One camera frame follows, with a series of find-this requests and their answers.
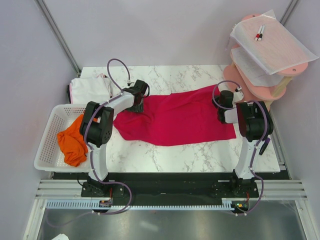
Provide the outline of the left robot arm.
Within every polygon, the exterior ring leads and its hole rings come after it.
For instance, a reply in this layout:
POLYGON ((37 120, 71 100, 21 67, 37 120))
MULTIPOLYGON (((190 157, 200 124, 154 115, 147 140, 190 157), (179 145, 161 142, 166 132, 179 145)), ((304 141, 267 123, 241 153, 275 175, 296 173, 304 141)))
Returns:
POLYGON ((123 111, 141 113, 144 110, 144 98, 149 96, 150 87, 137 80, 133 86, 124 88, 119 94, 104 103, 87 103, 79 128, 80 134, 89 150, 89 177, 95 182, 92 191, 99 197, 106 196, 110 185, 104 179, 108 175, 106 147, 113 132, 113 121, 123 111))

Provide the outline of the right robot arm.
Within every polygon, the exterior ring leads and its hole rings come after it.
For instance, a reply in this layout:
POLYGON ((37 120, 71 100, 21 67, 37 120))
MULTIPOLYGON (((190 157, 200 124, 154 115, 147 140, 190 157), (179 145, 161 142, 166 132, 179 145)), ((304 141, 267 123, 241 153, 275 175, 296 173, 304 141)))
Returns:
POLYGON ((243 180, 255 177, 254 169, 258 155, 262 155, 270 142, 274 124, 263 101, 234 103, 235 93, 223 90, 213 94, 212 103, 217 108, 217 119, 222 124, 238 124, 242 146, 238 163, 234 169, 235 181, 229 184, 229 191, 235 197, 247 191, 243 180))

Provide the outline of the magenta t shirt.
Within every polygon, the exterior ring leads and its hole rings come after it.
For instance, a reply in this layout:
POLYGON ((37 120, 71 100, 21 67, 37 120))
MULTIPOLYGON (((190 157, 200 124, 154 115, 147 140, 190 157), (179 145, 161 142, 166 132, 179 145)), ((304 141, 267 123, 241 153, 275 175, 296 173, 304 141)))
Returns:
POLYGON ((114 122, 126 141, 143 141, 156 146, 179 146, 236 138, 232 124, 218 120, 212 104, 215 85, 170 95, 151 95, 143 112, 123 111, 114 122))

